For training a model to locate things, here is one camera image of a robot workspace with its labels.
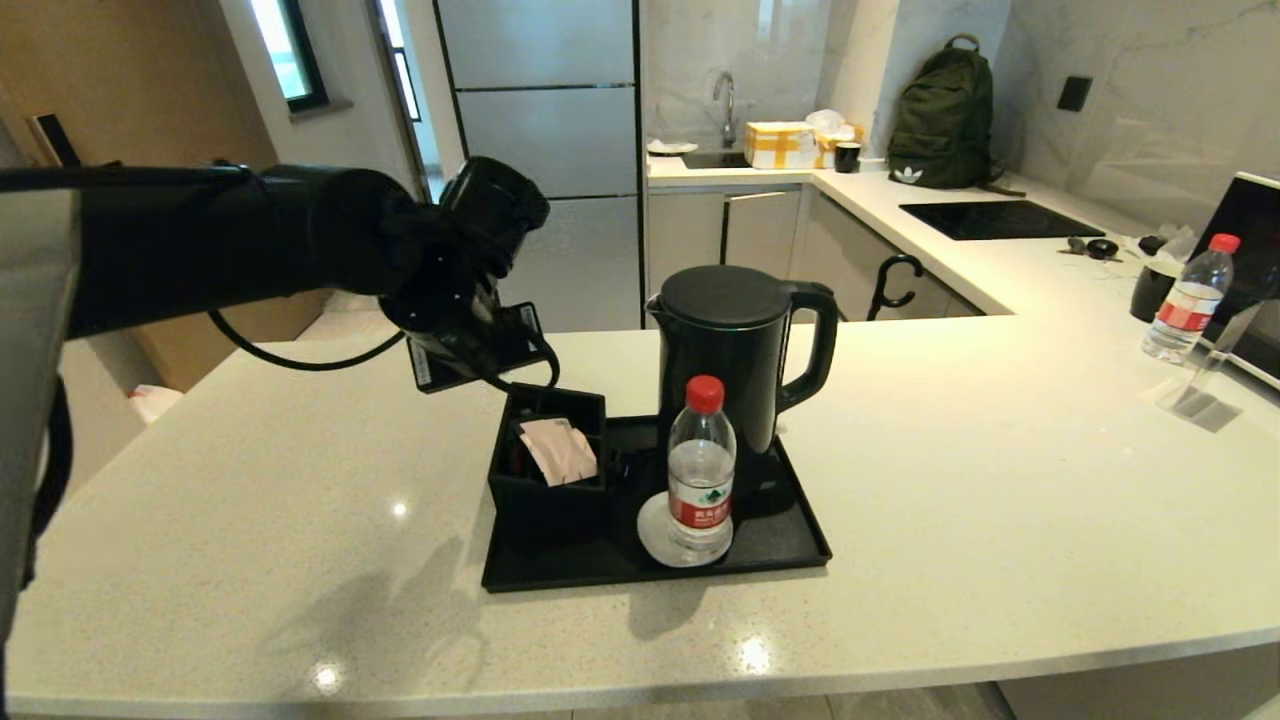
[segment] green backpack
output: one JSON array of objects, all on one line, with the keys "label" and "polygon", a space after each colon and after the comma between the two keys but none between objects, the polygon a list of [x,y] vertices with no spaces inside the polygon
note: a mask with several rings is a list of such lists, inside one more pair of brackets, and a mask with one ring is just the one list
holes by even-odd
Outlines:
[{"label": "green backpack", "polygon": [[[952,47],[968,40],[973,50]],[[929,58],[897,101],[888,141],[890,177],[920,187],[970,187],[996,179],[991,163],[993,91],[978,38],[960,33]]]}]

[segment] kettle spout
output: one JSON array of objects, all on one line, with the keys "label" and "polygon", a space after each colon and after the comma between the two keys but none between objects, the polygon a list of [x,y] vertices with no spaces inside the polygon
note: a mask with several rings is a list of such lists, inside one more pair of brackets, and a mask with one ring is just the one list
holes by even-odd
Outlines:
[{"label": "kettle spout", "polygon": [[653,319],[658,322],[658,327],[667,332],[671,329],[668,324],[671,323],[671,314],[662,306],[662,295],[654,293],[648,302],[644,304],[645,313],[653,315]]}]

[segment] sink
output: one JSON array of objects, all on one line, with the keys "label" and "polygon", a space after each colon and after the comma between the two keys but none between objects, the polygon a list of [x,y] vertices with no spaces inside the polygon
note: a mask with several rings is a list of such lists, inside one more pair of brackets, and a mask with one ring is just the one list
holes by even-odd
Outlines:
[{"label": "sink", "polygon": [[750,168],[746,155],[741,152],[692,152],[681,158],[690,170],[713,170],[718,168]]}]

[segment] cup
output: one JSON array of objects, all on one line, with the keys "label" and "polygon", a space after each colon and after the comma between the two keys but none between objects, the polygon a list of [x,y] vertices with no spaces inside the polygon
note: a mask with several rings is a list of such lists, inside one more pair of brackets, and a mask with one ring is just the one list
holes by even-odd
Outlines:
[{"label": "cup", "polygon": [[858,154],[861,152],[861,142],[844,141],[836,143],[836,172],[852,173],[858,169]]},{"label": "cup", "polygon": [[1133,286],[1129,314],[1143,323],[1155,320],[1156,313],[1160,311],[1160,306],[1164,305],[1165,297],[1174,288],[1174,282],[1178,281],[1181,272],[1181,265],[1169,260],[1148,263]]}]

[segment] window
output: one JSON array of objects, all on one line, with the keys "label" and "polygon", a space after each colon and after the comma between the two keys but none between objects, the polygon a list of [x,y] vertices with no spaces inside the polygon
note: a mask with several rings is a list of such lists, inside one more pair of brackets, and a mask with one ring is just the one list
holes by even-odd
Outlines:
[{"label": "window", "polygon": [[262,31],[266,50],[271,54],[275,78],[289,102],[289,111],[298,113],[329,104],[316,56],[311,50],[298,0],[252,0],[257,27]]},{"label": "window", "polygon": [[408,58],[404,56],[404,32],[401,29],[396,0],[379,1],[383,8],[383,20],[387,23],[387,40],[392,46],[392,60],[396,61],[396,73],[401,81],[401,94],[404,96],[404,109],[408,110],[408,119],[420,123],[422,122],[422,114],[417,110],[417,96],[413,95],[413,78],[408,74]]}]

